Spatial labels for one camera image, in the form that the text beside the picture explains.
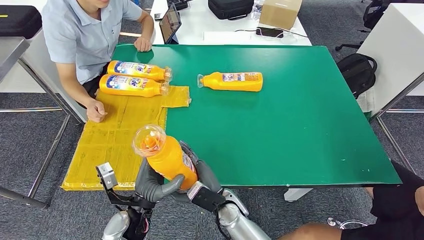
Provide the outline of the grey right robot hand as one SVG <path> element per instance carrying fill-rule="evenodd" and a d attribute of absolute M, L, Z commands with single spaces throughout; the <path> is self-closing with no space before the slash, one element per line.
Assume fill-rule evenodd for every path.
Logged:
<path fill-rule="evenodd" d="M 191 160 L 193 166 L 195 167 L 198 180 L 206 187 L 208 187 L 212 192 L 218 193 L 222 189 L 222 187 L 218 181 L 218 178 L 211 170 L 211 168 L 207 165 L 205 161 L 201 160 L 198 157 L 198 155 L 186 142 L 180 140 L 179 144 L 182 148 L 183 153 Z M 168 182 L 168 184 L 170 184 L 177 180 L 177 187 L 173 188 L 171 195 L 178 202 L 189 203 L 190 199 L 188 195 L 178 190 L 182 182 L 181 180 L 179 180 L 180 178 L 180 176 L 176 176 L 172 181 Z"/>

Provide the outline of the person's right hand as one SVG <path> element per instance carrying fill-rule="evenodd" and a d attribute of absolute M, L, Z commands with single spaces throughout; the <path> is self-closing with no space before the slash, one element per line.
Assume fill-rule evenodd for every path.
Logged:
<path fill-rule="evenodd" d="M 107 115 L 104 104 L 98 100 L 91 99 L 86 105 L 86 115 L 89 121 L 100 123 Z"/>

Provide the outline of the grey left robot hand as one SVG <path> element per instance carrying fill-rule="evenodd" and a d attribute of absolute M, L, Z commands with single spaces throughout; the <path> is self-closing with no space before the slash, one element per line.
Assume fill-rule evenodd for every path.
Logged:
<path fill-rule="evenodd" d="M 164 180 L 161 174 L 151 168 L 147 159 L 143 158 L 135 180 L 135 192 L 153 203 L 167 196 L 172 196 L 179 202 L 189 202 L 185 193 L 178 192 L 185 180 L 184 175 L 178 174 L 167 183 Z"/>

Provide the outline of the person's left hand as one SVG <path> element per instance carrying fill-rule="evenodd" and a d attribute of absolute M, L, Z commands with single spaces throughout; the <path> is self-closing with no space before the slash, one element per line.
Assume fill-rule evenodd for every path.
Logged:
<path fill-rule="evenodd" d="M 152 48 L 151 39 L 143 36 L 138 37 L 133 45 L 138 52 L 148 52 Z"/>

